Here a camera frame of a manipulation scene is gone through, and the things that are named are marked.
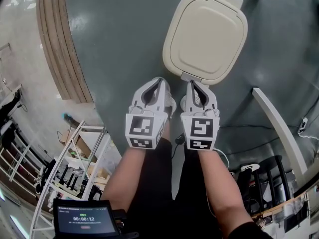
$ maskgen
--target forearm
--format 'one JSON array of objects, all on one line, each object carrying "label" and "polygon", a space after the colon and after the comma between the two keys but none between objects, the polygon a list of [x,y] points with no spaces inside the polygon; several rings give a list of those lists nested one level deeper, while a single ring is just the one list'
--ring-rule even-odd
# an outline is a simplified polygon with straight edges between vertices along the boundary
[{"label": "forearm", "polygon": [[113,209],[129,209],[139,184],[145,152],[128,148],[106,184],[101,200],[109,200]]},{"label": "forearm", "polygon": [[238,226],[251,222],[245,210],[237,183],[216,151],[198,152],[203,170],[207,196],[224,235]]}]

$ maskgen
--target power outlet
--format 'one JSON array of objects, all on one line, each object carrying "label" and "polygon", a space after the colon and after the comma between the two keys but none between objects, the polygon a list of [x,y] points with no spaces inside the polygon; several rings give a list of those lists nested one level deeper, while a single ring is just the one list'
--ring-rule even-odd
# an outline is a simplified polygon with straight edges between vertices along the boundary
[{"label": "power outlet", "polygon": [[302,133],[306,130],[306,125],[307,125],[308,119],[303,118],[303,121],[301,122],[299,128],[298,128],[298,133]]}]

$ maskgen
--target wooden wall panel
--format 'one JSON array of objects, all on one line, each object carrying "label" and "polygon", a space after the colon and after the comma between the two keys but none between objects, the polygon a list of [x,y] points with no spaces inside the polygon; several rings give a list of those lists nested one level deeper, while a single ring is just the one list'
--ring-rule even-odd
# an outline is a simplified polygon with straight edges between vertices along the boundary
[{"label": "wooden wall panel", "polygon": [[65,0],[37,0],[37,19],[44,54],[62,99],[92,102],[75,53]]}]

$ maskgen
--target handheld device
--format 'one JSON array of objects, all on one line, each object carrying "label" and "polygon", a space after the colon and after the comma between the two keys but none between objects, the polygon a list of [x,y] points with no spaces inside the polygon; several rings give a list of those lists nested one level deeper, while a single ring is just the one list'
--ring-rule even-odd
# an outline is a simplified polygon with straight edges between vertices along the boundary
[{"label": "handheld device", "polygon": [[112,210],[108,200],[73,201],[54,199],[55,238],[137,238],[139,234],[122,233],[124,210]]}]

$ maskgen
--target plastic lid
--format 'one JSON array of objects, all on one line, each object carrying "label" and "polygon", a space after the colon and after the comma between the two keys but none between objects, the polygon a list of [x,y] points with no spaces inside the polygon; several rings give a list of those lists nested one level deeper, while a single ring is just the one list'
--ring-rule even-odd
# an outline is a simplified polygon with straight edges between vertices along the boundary
[{"label": "plastic lid", "polygon": [[226,77],[247,36],[240,9],[224,0],[182,0],[163,49],[166,67],[212,85]]}]

